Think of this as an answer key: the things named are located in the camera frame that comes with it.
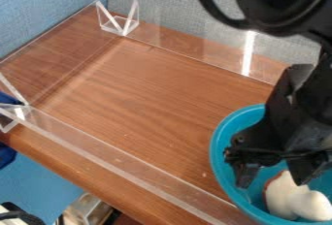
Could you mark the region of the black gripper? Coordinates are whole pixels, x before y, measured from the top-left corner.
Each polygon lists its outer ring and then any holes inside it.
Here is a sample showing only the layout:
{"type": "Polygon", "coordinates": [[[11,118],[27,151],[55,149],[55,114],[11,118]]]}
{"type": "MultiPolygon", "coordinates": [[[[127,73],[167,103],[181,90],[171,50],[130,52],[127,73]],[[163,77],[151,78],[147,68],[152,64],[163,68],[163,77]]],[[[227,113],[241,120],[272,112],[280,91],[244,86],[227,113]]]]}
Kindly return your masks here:
{"type": "Polygon", "coordinates": [[[297,185],[304,185],[332,168],[332,145],[313,135],[300,135],[298,148],[285,148],[272,123],[262,119],[235,132],[225,148],[225,161],[233,166],[234,182],[246,189],[261,169],[286,160],[288,170],[297,185]]]}

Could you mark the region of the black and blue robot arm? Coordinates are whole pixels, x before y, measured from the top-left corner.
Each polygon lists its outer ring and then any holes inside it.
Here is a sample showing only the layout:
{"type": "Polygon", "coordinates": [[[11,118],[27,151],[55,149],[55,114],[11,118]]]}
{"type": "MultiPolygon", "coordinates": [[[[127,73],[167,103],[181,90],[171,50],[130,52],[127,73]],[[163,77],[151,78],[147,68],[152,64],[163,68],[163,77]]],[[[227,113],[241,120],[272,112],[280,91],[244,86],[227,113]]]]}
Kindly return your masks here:
{"type": "Polygon", "coordinates": [[[298,184],[332,168],[332,0],[235,0],[244,18],[218,20],[273,39],[273,56],[289,66],[265,103],[261,120],[237,132],[226,149],[235,185],[248,187],[262,167],[284,161],[298,184]]]}

